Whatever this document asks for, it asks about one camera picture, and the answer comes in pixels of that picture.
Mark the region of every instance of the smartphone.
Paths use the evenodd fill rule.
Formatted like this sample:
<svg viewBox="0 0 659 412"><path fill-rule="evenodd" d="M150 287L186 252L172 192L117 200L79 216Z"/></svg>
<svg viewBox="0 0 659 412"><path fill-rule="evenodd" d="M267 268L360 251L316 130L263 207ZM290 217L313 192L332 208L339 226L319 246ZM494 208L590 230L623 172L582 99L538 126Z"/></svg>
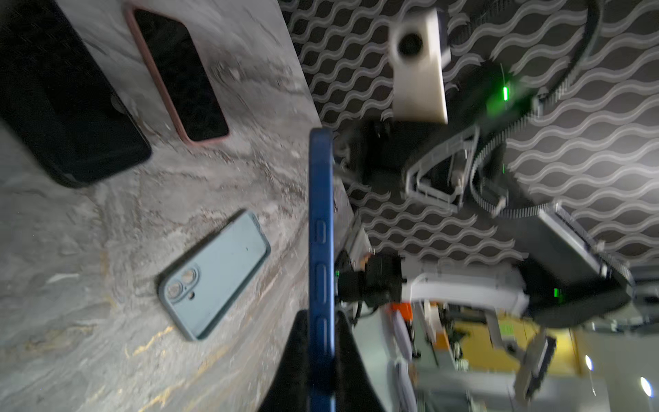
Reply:
<svg viewBox="0 0 659 412"><path fill-rule="evenodd" d="M334 412L334 186L332 133L309 140L309 410Z"/></svg>
<svg viewBox="0 0 659 412"><path fill-rule="evenodd" d="M205 339L269 255L256 216L245 211L174 263L158 296L186 338Z"/></svg>
<svg viewBox="0 0 659 412"><path fill-rule="evenodd" d="M151 147L53 0L0 7L0 117L58 183L84 187Z"/></svg>
<svg viewBox="0 0 659 412"><path fill-rule="evenodd" d="M133 5L126 20L183 142L209 144L226 137L229 126L185 25Z"/></svg>

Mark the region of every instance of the light blue phone case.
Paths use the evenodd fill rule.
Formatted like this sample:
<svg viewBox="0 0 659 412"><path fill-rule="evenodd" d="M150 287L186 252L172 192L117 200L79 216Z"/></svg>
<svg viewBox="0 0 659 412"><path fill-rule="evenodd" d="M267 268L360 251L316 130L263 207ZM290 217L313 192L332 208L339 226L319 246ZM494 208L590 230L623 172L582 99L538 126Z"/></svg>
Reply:
<svg viewBox="0 0 659 412"><path fill-rule="evenodd" d="M245 211L160 283L160 301L190 340L208 337L258 272L270 244Z"/></svg>

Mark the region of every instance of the light fixture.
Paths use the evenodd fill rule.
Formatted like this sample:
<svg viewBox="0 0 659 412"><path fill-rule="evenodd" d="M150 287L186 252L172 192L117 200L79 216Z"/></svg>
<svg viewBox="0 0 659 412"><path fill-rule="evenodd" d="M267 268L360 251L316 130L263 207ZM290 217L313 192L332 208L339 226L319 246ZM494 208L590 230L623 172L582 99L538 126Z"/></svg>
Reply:
<svg viewBox="0 0 659 412"><path fill-rule="evenodd" d="M648 397L654 397L654 394L652 393L652 385L650 385L650 382L648 382L646 378L641 378L641 387Z"/></svg>
<svg viewBox="0 0 659 412"><path fill-rule="evenodd" d="M592 381L592 359L588 355L586 355L584 359L586 361L586 366L588 367L588 377L590 378L590 388L592 389L592 394L597 396L597 393L595 392L595 383Z"/></svg>

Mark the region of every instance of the blue phone case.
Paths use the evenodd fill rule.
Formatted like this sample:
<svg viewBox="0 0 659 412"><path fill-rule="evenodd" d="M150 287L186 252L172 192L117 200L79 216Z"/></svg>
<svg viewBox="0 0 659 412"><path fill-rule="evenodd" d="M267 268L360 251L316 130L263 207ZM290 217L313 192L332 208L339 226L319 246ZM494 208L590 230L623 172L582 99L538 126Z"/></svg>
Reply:
<svg viewBox="0 0 659 412"><path fill-rule="evenodd" d="M270 255L270 243L249 210L196 248L173 265L158 288L160 301L189 340L210 335ZM186 275L193 280L186 283ZM173 286L176 297L168 294Z"/></svg>
<svg viewBox="0 0 659 412"><path fill-rule="evenodd" d="M309 142L309 408L334 412L334 196L332 136Z"/></svg>

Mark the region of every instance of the pink phone case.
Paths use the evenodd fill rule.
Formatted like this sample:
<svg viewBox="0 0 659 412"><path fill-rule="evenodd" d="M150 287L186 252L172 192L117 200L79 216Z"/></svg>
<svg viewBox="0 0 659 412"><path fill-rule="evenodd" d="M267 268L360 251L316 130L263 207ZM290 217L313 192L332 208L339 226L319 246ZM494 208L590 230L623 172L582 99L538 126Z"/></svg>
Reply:
<svg viewBox="0 0 659 412"><path fill-rule="evenodd" d="M185 144L189 144L191 146L205 146L207 144L213 144L216 142L219 142L220 140L224 140L228 138L231 135L231 131L229 131L229 134L226 136L219 136L215 138L210 138L206 139L201 142L195 142L192 139L188 137L188 134L185 131L185 128L183 127L183 123L181 122L181 118L179 117L179 114L176 112L176 107L174 107L174 102L172 102L171 97L169 96L169 92L167 91L167 87L165 86L165 83L160 76L160 72L158 71L158 67L156 66L156 62L154 61L154 58L151 56L151 51L149 50L149 47L146 44L146 40L144 40L144 37L142 35L142 31L140 30L139 25L137 24L137 20L135 20L135 16L133 13L135 10L144 10L148 11L149 13L154 13L156 15L161 15L167 18L170 18L171 20L175 20L181 24L180 20L173 18L171 16L166 16L161 13L157 13L153 10L145 9L144 7L138 7L136 5L127 3L125 5L125 14L126 14L126 21L128 22L128 28L130 29L130 32L132 33L133 38L135 39L135 42L137 43L137 48L140 50L140 54L142 54L142 58L144 60L144 63L146 64L147 69L149 70L149 73L151 73L151 77L153 78L156 87L158 88L158 91L160 92L160 96L163 99L163 102L165 103L165 107L167 108L167 112L169 113L169 116L171 117L172 122L174 122L174 127L176 128L176 131L178 132L179 136L181 137L181 140Z"/></svg>

